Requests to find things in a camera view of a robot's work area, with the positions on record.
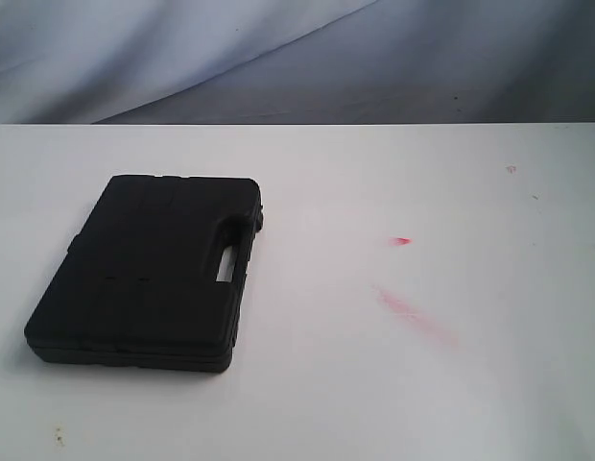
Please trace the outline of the black plastic tool case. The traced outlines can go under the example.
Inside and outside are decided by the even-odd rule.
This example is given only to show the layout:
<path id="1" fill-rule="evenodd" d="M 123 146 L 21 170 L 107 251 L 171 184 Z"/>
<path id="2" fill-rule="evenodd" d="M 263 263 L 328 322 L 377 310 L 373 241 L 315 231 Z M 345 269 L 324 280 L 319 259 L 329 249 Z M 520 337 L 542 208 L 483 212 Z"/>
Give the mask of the black plastic tool case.
<path id="1" fill-rule="evenodd" d="M 42 360 L 221 373 L 263 226 L 248 178 L 112 177 L 24 328 Z"/>

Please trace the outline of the white backdrop cloth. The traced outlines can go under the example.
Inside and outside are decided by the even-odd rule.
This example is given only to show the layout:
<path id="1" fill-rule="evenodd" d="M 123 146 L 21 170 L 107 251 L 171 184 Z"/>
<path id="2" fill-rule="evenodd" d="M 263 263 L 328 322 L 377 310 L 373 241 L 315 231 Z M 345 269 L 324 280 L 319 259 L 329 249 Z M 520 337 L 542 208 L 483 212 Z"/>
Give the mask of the white backdrop cloth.
<path id="1" fill-rule="evenodd" d="M 0 124 L 595 121 L 595 1 L 0 1 Z"/>

